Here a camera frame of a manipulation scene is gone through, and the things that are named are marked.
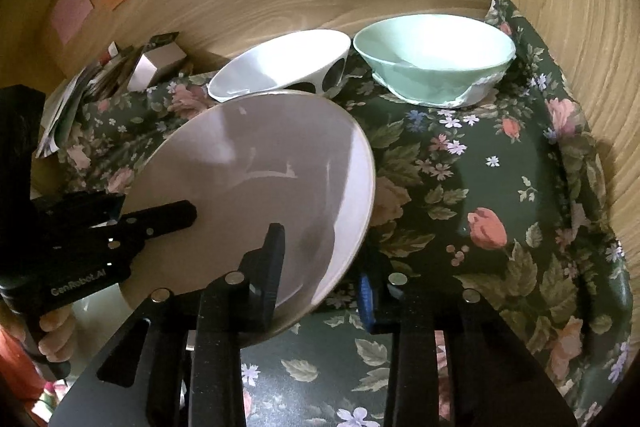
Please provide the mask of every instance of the human hand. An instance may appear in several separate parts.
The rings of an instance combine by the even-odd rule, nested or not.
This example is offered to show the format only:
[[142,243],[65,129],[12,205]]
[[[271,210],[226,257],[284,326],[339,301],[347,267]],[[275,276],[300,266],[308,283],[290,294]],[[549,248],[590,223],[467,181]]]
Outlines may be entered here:
[[[13,338],[24,342],[24,325],[0,299],[0,327]],[[71,305],[54,310],[40,318],[40,328],[47,334],[38,343],[38,349],[49,362],[66,362],[76,349],[76,317]]]

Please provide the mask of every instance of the dark green tablecloth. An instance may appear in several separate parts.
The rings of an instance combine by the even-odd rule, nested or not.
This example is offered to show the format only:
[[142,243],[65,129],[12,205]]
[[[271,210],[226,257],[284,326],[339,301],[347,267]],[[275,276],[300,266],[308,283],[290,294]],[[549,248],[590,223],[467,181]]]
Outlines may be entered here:
[[[626,360],[624,254],[609,228],[595,139],[564,75],[509,0],[493,0],[486,21],[511,36],[518,57],[480,105],[404,103],[353,53],[354,76],[335,102],[369,137],[372,237],[394,267],[425,285],[481,292],[586,423]],[[176,128],[214,105],[204,89],[211,77],[85,105],[60,153],[69,190],[125,190]],[[363,330],[347,277],[317,313],[243,350],[248,424],[377,425],[390,350],[389,337]],[[444,377],[444,346],[440,359]],[[443,378],[444,417],[447,393]]]

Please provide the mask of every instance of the small box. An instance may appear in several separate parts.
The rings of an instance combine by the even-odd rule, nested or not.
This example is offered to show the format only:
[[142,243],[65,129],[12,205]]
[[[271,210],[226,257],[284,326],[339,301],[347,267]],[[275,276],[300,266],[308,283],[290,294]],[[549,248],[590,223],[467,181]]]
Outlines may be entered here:
[[127,90],[144,91],[163,76],[180,67],[187,55],[175,42],[142,54],[133,70]]

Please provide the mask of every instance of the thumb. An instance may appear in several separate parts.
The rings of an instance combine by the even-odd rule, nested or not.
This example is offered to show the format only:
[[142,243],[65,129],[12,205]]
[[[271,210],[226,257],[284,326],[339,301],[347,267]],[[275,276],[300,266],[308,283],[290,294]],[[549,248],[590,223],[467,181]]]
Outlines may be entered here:
[[9,309],[9,306],[7,306],[2,299],[0,299],[0,327],[13,338],[24,342],[26,334],[22,321]]

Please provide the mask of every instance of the red cloth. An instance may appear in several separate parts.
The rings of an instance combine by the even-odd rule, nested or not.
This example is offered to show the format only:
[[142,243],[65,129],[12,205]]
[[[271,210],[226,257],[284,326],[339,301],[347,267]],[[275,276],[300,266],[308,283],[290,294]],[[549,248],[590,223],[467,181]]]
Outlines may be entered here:
[[0,328],[0,373],[15,396],[29,408],[40,398],[45,381],[22,346]]

